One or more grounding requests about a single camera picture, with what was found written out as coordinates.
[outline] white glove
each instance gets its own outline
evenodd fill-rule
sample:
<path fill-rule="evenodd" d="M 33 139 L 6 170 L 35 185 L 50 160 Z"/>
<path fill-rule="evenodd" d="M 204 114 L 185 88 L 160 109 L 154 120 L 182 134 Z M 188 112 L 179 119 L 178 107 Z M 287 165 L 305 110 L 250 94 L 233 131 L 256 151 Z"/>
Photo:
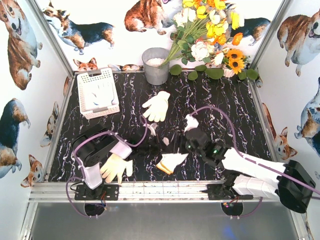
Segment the white glove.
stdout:
<path fill-rule="evenodd" d="M 166 91 L 160 91 L 156 96 L 149 99 L 145 102 L 142 107 L 149 109 L 145 111 L 143 116 L 145 118 L 149 117 L 148 120 L 150 122 L 155 121 L 158 123 L 159 121 L 163 122 L 166 118 L 167 110 L 168 110 L 168 99 L 170 97 L 170 93 Z"/>
<path fill-rule="evenodd" d="M 170 153 L 163 154 L 161 161 L 156 165 L 156 167 L 167 174 L 173 174 L 176 166 L 182 164 L 188 156 L 188 153 Z"/>
<path fill-rule="evenodd" d="M 112 180 L 117 176 L 118 184 L 122 183 L 122 175 L 126 170 L 126 175 L 128 177 L 132 176 L 133 173 L 133 162 L 125 161 L 116 154 L 112 154 L 106 163 L 101 167 L 100 174 L 102 178 L 105 179 L 107 184 L 111 183 Z"/>

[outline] black marble table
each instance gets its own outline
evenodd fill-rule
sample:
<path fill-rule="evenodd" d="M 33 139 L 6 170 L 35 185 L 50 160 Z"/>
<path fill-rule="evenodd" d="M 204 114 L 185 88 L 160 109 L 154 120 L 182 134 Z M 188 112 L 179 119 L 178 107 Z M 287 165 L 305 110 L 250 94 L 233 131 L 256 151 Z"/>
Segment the black marble table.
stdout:
<path fill-rule="evenodd" d="M 187 114 L 207 105 L 215 105 L 225 111 L 234 124 L 236 142 L 241 152 L 270 160 L 258 114 L 249 86 L 235 77 L 210 80 L 200 75 L 195 81 L 187 79 L 188 72 L 181 76 L 170 76 L 167 83 L 153 86 L 147 83 L 143 72 L 114 73 L 120 112 L 105 117 L 87 120 L 80 114 L 77 82 L 63 120 L 54 160 L 49 174 L 49 182 L 66 182 L 71 176 L 81 177 L 78 164 L 71 158 L 71 142 L 86 129 L 103 123 L 107 129 L 118 132 L 128 139 L 141 126 L 139 115 L 144 113 L 142 104 L 159 91 L 169 92 L 169 107 L 164 122 L 157 132 L 161 138 L 171 139 L 174 131 L 183 130 Z M 232 134 L 227 121 L 220 113 L 202 110 L 195 115 L 199 126 L 211 135 L 213 140 L 232 144 Z M 213 168 L 196 156 L 189 154 L 186 161 L 177 166 L 174 174 L 168 175 L 156 167 L 157 157 L 146 155 L 133 161 L 133 175 L 123 175 L 123 181 L 191 181 L 218 180 L 223 178 L 223 170 Z"/>

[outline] dog-patterned wallpaper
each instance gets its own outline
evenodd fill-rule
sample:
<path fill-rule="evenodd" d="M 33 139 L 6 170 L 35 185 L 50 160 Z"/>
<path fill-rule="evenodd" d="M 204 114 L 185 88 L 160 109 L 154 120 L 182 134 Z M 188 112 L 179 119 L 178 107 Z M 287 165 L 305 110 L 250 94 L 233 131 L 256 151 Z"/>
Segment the dog-patterned wallpaper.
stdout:
<path fill-rule="evenodd" d="M 244 39 L 237 48 L 255 56 L 282 0 L 234 0 L 244 14 L 243 27 L 232 30 Z M 110 67 L 114 71 L 143 70 L 142 53 L 151 47 L 170 49 L 173 17 L 182 10 L 182 0 L 38 0 L 43 16 L 74 71 Z M 181 64 L 180 60 L 171 64 Z M 199 62 L 188 63 L 193 68 Z"/>
<path fill-rule="evenodd" d="M 258 69 L 264 113 L 278 159 L 298 161 L 320 186 L 320 4 L 294 0 Z M 319 200 L 311 199 L 309 239 L 319 239 Z"/>
<path fill-rule="evenodd" d="M 25 0 L 0 0 L 0 33 L 0 238 L 18 239 L 30 187 L 43 176 L 67 72 Z"/>

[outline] basket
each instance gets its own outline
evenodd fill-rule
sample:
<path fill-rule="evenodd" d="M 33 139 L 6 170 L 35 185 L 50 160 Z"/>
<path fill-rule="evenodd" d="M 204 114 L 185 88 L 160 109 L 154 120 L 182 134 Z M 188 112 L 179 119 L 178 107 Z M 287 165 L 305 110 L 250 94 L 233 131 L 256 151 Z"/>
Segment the basket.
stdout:
<path fill-rule="evenodd" d="M 88 72 L 85 72 L 77 76 L 80 113 L 86 119 L 89 120 L 120 112 L 119 98 L 111 68 L 104 68 L 98 71 L 91 71 L 89 72 L 89 74 Z M 86 104 L 88 103 L 88 97 L 86 97 L 86 90 L 90 87 L 92 88 L 93 85 L 98 86 L 101 84 L 103 84 L 104 86 L 108 86 L 106 88 L 106 96 L 113 95 L 112 104 L 105 105 L 103 107 L 97 107 L 96 109 L 90 109 L 88 108 L 88 104 Z"/>

